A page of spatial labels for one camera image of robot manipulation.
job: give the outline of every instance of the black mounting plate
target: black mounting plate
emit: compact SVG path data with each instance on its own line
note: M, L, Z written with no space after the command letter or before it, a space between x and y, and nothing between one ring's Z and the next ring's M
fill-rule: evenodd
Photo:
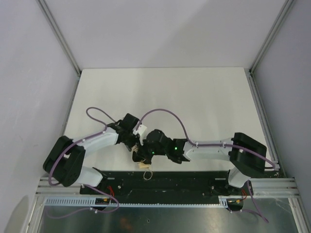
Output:
M105 171L97 189L110 193L120 203L136 204L218 204L218 196L241 196L242 189L227 183L227 171L153 172L150 180L143 171ZM249 195L246 184L244 191ZM80 194L101 195L87 187Z

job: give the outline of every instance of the red wire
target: red wire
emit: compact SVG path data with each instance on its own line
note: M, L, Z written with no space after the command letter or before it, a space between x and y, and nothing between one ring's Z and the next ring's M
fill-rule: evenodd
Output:
M245 200L247 198L247 193L244 191L244 189L242 189L242 194L245 196L245 198L243 197L243 200Z
M112 187L111 187L111 186L108 186L107 188L110 190L110 195L112 195L112 196L114 197L114 196L115 196L115 193L113 192Z

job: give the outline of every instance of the metal floor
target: metal floor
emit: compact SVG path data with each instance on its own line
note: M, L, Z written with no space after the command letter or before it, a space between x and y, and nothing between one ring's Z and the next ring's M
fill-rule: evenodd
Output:
M45 214L40 233L297 233L288 199L257 199L270 223L250 213L230 214L224 208L120 208L110 214L83 211L63 219ZM46 206L52 216L80 207ZM255 210L247 199L244 209Z

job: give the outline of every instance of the white table surface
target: white table surface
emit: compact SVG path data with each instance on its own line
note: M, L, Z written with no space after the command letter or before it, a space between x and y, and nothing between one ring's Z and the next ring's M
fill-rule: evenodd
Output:
M102 124L85 114L90 106L103 109L115 120L123 118L126 113L141 118L151 109L165 108L181 118L193 140L225 139L233 137L235 132L243 132L266 145L241 67L84 69L66 136L77 138L102 130ZM96 110L90 113L106 123L111 122ZM179 122L168 113L152 113L143 124L148 127L148 132L160 129L170 138L185 138ZM84 165L101 170L139 170L124 145L99 150L86 158ZM155 156L151 170L228 170L232 167L230 162L217 160L179 165L166 156Z

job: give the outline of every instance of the gray wall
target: gray wall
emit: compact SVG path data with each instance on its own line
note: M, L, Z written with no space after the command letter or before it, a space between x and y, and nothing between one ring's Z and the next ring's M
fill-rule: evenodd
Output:
M0 1L0 232L23 224L76 79L36 1Z
M311 1L297 1L255 76L289 176L311 217Z
M80 68L250 67L285 0L46 0Z

